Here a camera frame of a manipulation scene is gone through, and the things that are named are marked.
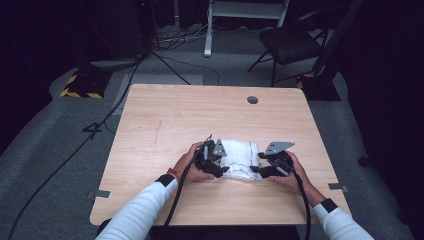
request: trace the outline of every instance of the wooden table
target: wooden table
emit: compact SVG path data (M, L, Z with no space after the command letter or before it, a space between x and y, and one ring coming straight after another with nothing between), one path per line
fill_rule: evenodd
M248 103L249 96L259 102ZM91 222L111 218L210 134L254 142L259 151L271 141L295 142L290 151L312 183L350 213L343 192L329 189L338 180L301 90L135 84L99 187L111 194L96 199ZM165 222L174 196L156 225ZM302 198L275 183L220 178L184 186L171 225L304 224L305 216Z

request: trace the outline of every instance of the white sleeve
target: white sleeve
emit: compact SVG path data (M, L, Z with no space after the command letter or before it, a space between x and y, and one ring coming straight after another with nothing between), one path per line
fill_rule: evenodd
M160 181L161 178L121 208L96 239L145 239L158 213L178 186L173 178L165 177L167 183Z
M328 238L337 240L374 239L351 216L338 208L337 205L334 204L333 206L334 209L328 209L321 203L313 208Z

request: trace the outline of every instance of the wrist cuff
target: wrist cuff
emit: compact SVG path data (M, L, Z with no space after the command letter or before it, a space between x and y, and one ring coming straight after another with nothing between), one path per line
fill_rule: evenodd
M164 187L168 186L175 178L170 174L160 176L155 182L160 182Z
M331 200L331 198L327 198L320 204L316 205L313 209L318 219L321 221L325 216L327 216L336 208L337 205L333 202L333 200Z

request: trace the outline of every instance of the black chair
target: black chair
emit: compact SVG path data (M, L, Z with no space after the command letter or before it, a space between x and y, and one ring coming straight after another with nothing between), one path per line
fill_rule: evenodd
M273 60L271 87L273 87L276 82L287 80L295 76L310 72L315 72L316 74L318 69L314 69L316 66L316 64L314 64L311 71L275 80L277 63L279 65L287 65L319 57L324 51L329 31L336 28L337 24L346 13L346 6L312 11L282 27L263 30L259 34L259 39L265 46L266 51L247 71L250 72L258 63ZM309 31L313 30L321 31L313 37L309 34ZM321 44L318 43L318 38L322 38ZM268 53L271 55L271 58L262 60Z

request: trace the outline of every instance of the white cloth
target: white cloth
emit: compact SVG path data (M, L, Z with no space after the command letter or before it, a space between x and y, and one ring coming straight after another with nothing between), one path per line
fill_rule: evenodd
M221 158L221 167L229 167L224 177L255 181L261 180L259 173L254 173L250 166L259 166L258 147L255 143L221 139L227 156Z

